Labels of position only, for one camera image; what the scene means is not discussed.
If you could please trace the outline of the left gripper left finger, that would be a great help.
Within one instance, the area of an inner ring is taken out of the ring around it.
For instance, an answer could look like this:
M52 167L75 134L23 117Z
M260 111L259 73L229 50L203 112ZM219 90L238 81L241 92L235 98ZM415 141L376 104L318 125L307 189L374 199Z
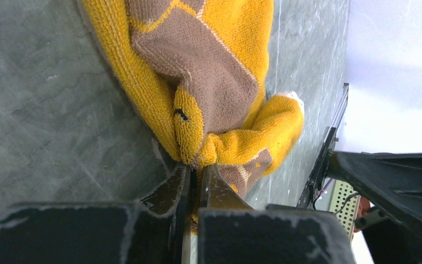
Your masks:
M141 201L148 208L148 221L142 228L146 259L190 263L191 168L177 164L171 176Z

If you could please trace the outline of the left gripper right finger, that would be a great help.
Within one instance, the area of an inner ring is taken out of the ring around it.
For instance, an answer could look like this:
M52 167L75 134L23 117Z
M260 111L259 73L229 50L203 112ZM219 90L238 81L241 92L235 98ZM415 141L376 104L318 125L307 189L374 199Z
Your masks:
M216 164L205 167L202 177L198 217L243 215L253 208L232 190L221 176Z

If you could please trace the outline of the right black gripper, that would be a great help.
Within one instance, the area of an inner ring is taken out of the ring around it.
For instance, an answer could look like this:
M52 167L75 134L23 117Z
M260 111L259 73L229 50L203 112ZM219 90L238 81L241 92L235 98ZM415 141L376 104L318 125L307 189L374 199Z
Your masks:
M373 203L357 225L375 263L422 263L422 153L334 151L327 174Z

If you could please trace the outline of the brown yellow cloth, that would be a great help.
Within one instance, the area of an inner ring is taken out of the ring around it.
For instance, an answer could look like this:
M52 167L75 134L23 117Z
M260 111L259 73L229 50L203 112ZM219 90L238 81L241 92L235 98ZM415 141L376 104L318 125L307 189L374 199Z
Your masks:
M103 57L157 141L243 198L299 139L304 104L266 96L273 1L80 1Z

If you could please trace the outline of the perforated metal plate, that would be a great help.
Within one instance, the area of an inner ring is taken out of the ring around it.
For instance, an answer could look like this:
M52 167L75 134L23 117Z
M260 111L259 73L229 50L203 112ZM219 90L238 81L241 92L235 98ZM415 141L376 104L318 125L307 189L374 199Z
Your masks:
M337 217L350 241L353 239L359 202L359 193L349 183L335 181L329 211Z

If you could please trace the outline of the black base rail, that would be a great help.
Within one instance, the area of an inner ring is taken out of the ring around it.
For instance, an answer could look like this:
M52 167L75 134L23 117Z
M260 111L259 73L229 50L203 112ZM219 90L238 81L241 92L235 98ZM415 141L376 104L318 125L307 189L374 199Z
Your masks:
M320 148L314 166L309 174L301 196L297 202L298 208L310 208L315 206L316 201L325 192L325 178L329 164L330 151L335 148L338 141L337 130L341 126L343 116L348 103L349 83L343 83L336 91L331 120L326 128L326 135Z

